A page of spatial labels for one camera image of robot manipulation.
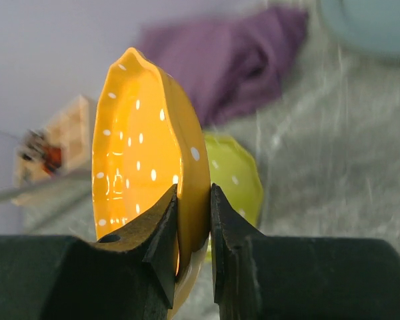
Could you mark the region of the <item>dark green round plate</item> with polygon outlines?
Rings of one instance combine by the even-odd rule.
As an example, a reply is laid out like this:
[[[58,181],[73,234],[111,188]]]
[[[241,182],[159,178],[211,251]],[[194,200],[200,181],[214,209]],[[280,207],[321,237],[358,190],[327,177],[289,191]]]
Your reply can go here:
[[[400,59],[400,1],[318,1],[326,29],[362,54]]]

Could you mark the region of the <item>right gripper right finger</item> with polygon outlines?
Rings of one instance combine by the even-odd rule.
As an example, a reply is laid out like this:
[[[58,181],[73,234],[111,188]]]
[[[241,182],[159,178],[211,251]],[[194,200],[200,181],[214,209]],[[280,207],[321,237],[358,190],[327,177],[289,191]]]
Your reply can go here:
[[[400,255],[381,239],[266,236],[211,188],[221,319],[400,319]]]

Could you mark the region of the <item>lime green dotted plate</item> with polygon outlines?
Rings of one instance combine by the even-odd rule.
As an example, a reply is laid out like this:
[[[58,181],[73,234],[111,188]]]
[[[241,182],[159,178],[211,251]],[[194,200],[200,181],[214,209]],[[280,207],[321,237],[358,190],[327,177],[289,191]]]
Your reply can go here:
[[[253,156],[229,135],[205,133],[211,182],[220,186],[236,212],[254,227],[263,202],[263,186]]]

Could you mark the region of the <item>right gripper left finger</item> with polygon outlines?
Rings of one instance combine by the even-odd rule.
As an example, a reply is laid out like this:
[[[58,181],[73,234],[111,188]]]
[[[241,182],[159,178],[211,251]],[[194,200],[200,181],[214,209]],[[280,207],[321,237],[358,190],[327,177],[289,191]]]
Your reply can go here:
[[[98,242],[0,235],[0,319],[164,319],[175,290],[177,195]]]

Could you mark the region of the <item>orange dotted plate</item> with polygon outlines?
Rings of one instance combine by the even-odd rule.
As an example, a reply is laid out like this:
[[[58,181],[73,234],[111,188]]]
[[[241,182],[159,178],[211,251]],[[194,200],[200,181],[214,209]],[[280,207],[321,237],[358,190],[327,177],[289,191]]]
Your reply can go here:
[[[210,232],[211,179],[204,136],[182,87],[135,48],[110,66],[92,144],[96,236],[150,209],[177,186],[177,285],[172,319],[199,274]]]

